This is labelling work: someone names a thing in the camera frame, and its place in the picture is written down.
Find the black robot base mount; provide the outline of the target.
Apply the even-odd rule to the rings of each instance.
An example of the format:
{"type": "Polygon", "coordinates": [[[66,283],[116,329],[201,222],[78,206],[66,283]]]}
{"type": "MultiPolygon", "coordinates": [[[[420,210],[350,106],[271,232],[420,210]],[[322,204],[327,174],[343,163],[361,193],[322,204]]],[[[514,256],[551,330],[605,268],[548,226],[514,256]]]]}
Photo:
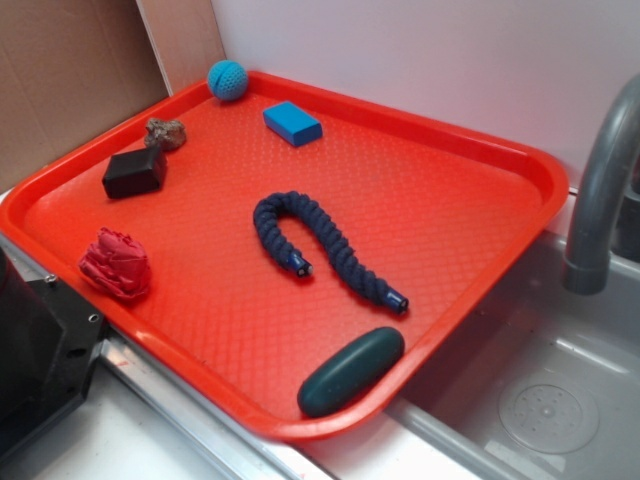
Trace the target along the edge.
{"type": "Polygon", "coordinates": [[[62,280],[25,280],[1,254],[1,458],[87,398],[106,324],[62,280]]]}

